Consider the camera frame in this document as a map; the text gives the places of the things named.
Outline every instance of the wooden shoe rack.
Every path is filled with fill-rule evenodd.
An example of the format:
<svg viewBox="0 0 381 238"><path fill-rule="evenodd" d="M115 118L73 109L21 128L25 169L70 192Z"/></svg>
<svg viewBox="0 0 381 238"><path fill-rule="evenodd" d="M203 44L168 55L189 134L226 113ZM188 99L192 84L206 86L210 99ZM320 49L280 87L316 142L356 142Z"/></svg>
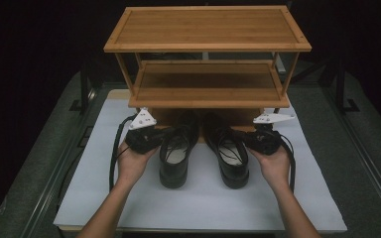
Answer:
<svg viewBox="0 0 381 238"><path fill-rule="evenodd" d="M148 107L168 126L178 110L216 110L233 127L253 128L264 108L289 107L287 89L300 52L312 49L286 6L126 8L104 50L118 59L130 107ZM271 59L141 58L143 53L273 53ZM132 80L123 54L139 66ZM282 82L279 53L294 53Z"/></svg>

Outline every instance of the black leather shoe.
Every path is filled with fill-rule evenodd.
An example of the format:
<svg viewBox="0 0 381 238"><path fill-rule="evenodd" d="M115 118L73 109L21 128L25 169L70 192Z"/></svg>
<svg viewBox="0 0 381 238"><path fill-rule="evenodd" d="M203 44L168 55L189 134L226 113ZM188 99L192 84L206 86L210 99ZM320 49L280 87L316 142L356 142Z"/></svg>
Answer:
<svg viewBox="0 0 381 238"><path fill-rule="evenodd" d="M233 129L214 113L207 113L202 120L203 137L218 158L224 183L240 188L249 180L248 159L243 142L233 135Z"/></svg>
<svg viewBox="0 0 381 238"><path fill-rule="evenodd" d="M160 182L168 188L181 187L187 180L189 156L199 137L197 115L186 111L173 127L160 147Z"/></svg>

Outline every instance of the hand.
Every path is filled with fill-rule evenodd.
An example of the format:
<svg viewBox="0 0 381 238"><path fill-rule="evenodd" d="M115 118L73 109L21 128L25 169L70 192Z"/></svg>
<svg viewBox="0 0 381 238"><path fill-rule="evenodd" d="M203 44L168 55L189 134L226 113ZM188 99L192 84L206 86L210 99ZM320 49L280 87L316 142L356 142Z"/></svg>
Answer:
<svg viewBox="0 0 381 238"><path fill-rule="evenodd" d="M286 150L282 146L270 156L262 155L249 148L248 150L258 160L262 176L274 191L277 188L289 187L290 161Z"/></svg>
<svg viewBox="0 0 381 238"><path fill-rule="evenodd" d="M128 148L125 142L122 142L118 148L118 154L122 154L118 159L119 176L117 183L125 183L131 187L138 181L147 166L151 156L153 156L158 148L155 148L144 155L141 155Z"/></svg>

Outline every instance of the black cable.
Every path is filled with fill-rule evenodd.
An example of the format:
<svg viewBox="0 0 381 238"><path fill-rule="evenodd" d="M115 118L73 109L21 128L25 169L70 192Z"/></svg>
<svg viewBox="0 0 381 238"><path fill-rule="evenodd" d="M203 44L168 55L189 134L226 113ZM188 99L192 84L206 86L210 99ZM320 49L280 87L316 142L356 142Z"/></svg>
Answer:
<svg viewBox="0 0 381 238"><path fill-rule="evenodd" d="M109 189L111 190L114 186L114 181L113 181L113 177L114 177L114 169L116 167L116 162L117 162L117 159L118 157L123 153L125 152L127 149L125 149L123 152L121 152L119 155L117 154L117 148L119 147L119 143L120 143L120 137L122 136L122 131L123 131L123 127L125 126L126 122L127 121L131 121L131 120L134 120L135 117L137 115L133 115L133 116L130 116L130 117L127 117L118 127L117 129L117 132L116 132L116 137L114 139L114 144L113 144L113 152L112 152L112 158L111 158L111 161L110 161L110 172L109 172Z"/></svg>
<svg viewBox="0 0 381 238"><path fill-rule="evenodd" d="M292 192L295 192L295 183L296 183L296 160L295 160L295 155L294 155L294 150L293 150L293 145L290 143L289 139L287 137L281 135L282 138L285 138L288 143L287 144L282 138L281 138L281 145L284 147L284 149L287 152L287 155L289 156L290 160L290 189Z"/></svg>

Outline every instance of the white mat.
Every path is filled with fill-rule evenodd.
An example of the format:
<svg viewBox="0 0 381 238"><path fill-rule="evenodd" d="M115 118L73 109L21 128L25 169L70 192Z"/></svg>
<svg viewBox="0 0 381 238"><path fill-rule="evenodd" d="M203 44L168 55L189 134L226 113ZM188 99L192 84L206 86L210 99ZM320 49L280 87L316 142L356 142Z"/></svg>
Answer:
<svg viewBox="0 0 381 238"><path fill-rule="evenodd" d="M136 110L127 100L107 99L80 159L54 224L78 229L96 211L108 193L109 164L117 127ZM295 114L293 107L280 113ZM330 196L318 164L297 119L276 123L295 148L297 163L295 195L320 232L347 228ZM243 188L228 188L221 180L218 162L206 144L190 154L188 180L168 189L159 179L159 154L131 191L118 226L124 229L178 231L279 231L284 230L277 201L263 179L255 158L249 154L249 181Z"/></svg>

